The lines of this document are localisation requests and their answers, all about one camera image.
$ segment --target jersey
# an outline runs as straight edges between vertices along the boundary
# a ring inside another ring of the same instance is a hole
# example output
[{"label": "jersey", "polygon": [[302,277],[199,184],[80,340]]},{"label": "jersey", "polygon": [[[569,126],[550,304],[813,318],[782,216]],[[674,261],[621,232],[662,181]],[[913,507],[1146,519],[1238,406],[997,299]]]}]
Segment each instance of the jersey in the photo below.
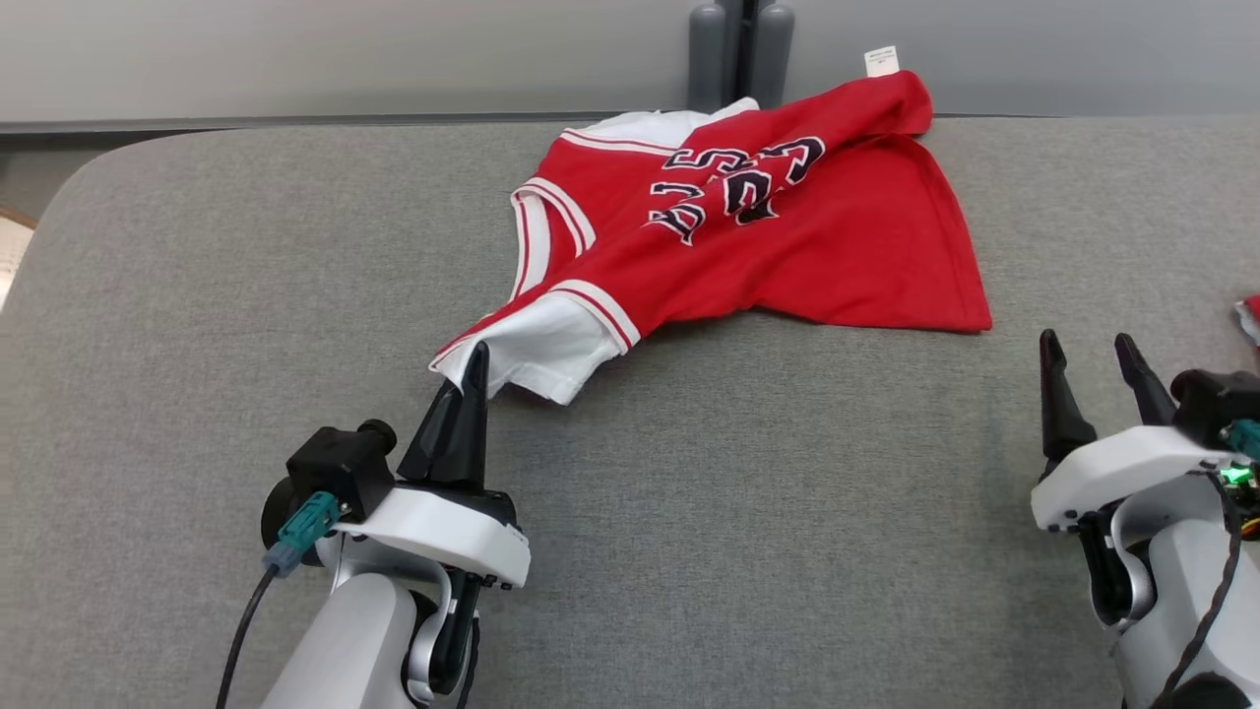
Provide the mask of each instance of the jersey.
[{"label": "jersey", "polygon": [[1242,331],[1260,348],[1260,293],[1235,302],[1234,309],[1239,312]]},{"label": "jersey", "polygon": [[961,210],[911,137],[930,122],[919,77],[898,72],[737,110],[677,145],[562,135],[522,188],[537,191],[514,194],[520,209],[525,195],[543,203],[518,219],[547,224],[547,259],[523,257],[514,298],[430,368],[459,382],[484,340],[490,393],[512,382],[567,404],[665,321],[766,307],[835,325],[989,329]]}]

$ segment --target jersey armhole trim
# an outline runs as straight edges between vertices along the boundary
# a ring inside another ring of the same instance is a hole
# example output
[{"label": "jersey armhole trim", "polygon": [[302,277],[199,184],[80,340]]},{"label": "jersey armhole trim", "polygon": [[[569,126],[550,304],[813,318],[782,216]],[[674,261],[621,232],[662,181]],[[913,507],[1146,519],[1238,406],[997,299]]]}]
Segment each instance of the jersey armhole trim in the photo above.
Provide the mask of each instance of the jersey armhole trim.
[{"label": "jersey armhole trim", "polygon": [[[549,179],[530,178],[529,181],[512,193],[512,199],[513,204],[518,200],[522,204],[520,209],[517,210],[517,239],[520,248],[517,254],[517,282],[513,287],[513,297],[515,297],[542,282],[547,275],[552,233],[542,201],[551,204],[564,220],[564,227],[573,237],[575,258],[595,246],[596,235],[591,219],[586,217],[586,212],[577,204],[577,200]],[[542,261],[539,261],[541,253],[546,253]],[[542,266],[530,268],[529,262],[542,263]]]},{"label": "jersey armhole trim", "polygon": [[529,191],[517,190],[512,193],[512,205],[517,215],[517,277],[509,302],[542,282],[551,262],[551,224],[547,223],[543,200]]},{"label": "jersey armhole trim", "polygon": [[568,297],[586,307],[607,327],[617,340],[617,348],[625,354],[641,337],[639,327],[626,314],[621,303],[612,298],[602,287],[585,280],[562,280],[548,292]]}]

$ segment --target teal connector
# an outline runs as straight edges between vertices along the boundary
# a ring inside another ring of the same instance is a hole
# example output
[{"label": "teal connector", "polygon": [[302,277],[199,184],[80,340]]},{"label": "teal connector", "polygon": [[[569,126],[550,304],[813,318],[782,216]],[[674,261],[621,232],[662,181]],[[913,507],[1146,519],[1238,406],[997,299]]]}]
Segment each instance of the teal connector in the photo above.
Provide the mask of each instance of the teal connector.
[{"label": "teal connector", "polygon": [[1234,422],[1225,445],[1252,461],[1260,461],[1260,422],[1251,419]]},{"label": "teal connector", "polygon": [[302,560],[315,543],[333,530],[341,519],[341,505],[328,492],[310,496],[285,526],[280,528],[280,540],[262,555],[262,568],[276,567],[276,576],[285,578]]}]

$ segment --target gray cushion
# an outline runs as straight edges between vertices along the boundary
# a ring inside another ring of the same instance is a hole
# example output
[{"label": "gray cushion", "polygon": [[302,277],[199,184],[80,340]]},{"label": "gray cushion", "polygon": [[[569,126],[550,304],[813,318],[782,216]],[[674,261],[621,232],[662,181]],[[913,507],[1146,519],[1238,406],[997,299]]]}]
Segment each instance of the gray cushion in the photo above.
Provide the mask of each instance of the gray cushion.
[{"label": "gray cushion", "polygon": [[[508,295],[507,194],[558,131],[202,133],[71,179],[0,315],[5,706],[210,704],[285,460],[369,417],[411,438],[430,354]],[[471,706],[1119,704],[1077,545],[1028,510],[1037,332],[1101,433],[1137,423],[1119,330],[1166,382],[1254,369],[1230,303],[1260,290],[1260,120],[926,144],[993,331],[740,314],[653,334],[570,408],[495,399],[488,482],[534,562],[484,597]],[[272,587],[236,706],[326,589]]]}]

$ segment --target wooden edge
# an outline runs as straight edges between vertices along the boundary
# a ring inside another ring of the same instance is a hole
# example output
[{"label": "wooden edge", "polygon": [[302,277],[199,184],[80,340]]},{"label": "wooden edge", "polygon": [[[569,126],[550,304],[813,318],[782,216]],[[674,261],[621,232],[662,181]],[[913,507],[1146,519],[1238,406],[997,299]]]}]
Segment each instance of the wooden edge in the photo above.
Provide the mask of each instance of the wooden edge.
[{"label": "wooden edge", "polygon": [[6,209],[0,207],[0,219],[9,219],[10,222],[16,222],[29,229],[34,229],[39,222],[23,214],[21,212],[14,212],[13,209]]}]

